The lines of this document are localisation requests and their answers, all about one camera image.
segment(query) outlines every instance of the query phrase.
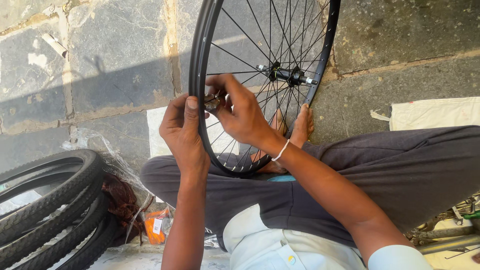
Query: white cloth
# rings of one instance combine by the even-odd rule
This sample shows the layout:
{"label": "white cloth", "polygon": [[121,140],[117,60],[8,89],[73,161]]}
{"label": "white cloth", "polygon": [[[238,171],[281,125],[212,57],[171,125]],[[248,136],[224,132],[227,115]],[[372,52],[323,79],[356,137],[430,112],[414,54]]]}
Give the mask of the white cloth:
{"label": "white cloth", "polygon": [[480,125],[480,97],[442,98],[392,104],[392,117],[371,110],[373,118],[390,121],[390,130]]}
{"label": "white cloth", "polygon": [[[258,204],[228,222],[223,241],[232,270],[366,270],[357,249],[309,233],[267,228]],[[431,270],[420,252],[403,245],[377,250],[369,265],[370,270]]]}

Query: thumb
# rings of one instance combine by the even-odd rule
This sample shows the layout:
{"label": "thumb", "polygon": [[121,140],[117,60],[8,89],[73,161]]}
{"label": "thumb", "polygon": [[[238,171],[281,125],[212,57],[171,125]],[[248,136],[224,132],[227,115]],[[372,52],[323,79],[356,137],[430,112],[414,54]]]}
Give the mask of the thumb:
{"label": "thumb", "polygon": [[190,96],[185,102],[183,129],[189,131],[198,130],[198,98]]}
{"label": "thumb", "polygon": [[224,106],[218,106],[215,116],[218,118],[222,126],[225,127],[225,124],[231,123],[233,121],[234,116],[232,113],[227,110]]}

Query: orange package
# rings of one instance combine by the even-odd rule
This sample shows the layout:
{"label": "orange package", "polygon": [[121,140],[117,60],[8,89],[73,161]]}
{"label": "orange package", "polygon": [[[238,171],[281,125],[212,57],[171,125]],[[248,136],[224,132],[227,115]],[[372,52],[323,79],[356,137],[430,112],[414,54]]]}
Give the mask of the orange package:
{"label": "orange package", "polygon": [[165,234],[161,230],[162,220],[164,218],[169,218],[169,216],[170,211],[168,207],[165,208],[163,211],[145,214],[145,230],[148,235],[148,241],[150,241],[152,245],[165,243]]}

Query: blue cloth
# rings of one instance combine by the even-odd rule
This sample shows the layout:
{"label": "blue cloth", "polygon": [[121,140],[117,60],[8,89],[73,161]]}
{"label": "blue cloth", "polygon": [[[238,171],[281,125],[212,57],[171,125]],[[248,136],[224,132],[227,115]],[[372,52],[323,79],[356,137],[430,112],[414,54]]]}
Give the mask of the blue cloth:
{"label": "blue cloth", "polygon": [[292,175],[281,175],[281,176],[275,176],[275,177],[272,177],[270,179],[268,179],[267,181],[270,181],[270,182],[289,182],[289,181],[296,181],[297,179],[295,179],[295,177],[293,177]]}

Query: stack of tires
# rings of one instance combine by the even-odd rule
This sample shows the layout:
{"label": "stack of tires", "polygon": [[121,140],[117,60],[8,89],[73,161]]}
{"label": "stack of tires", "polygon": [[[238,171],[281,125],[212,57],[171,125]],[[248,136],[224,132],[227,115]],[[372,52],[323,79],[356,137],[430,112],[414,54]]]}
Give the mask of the stack of tires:
{"label": "stack of tires", "polygon": [[[50,188],[41,198],[0,216],[1,270],[12,265],[15,270],[46,270],[82,242],[58,270],[87,269],[102,255],[118,226],[116,217],[107,212],[109,199],[101,192],[102,167],[96,152],[81,149],[0,174],[0,203],[31,190]],[[44,246],[69,226],[74,227],[66,236]]]}

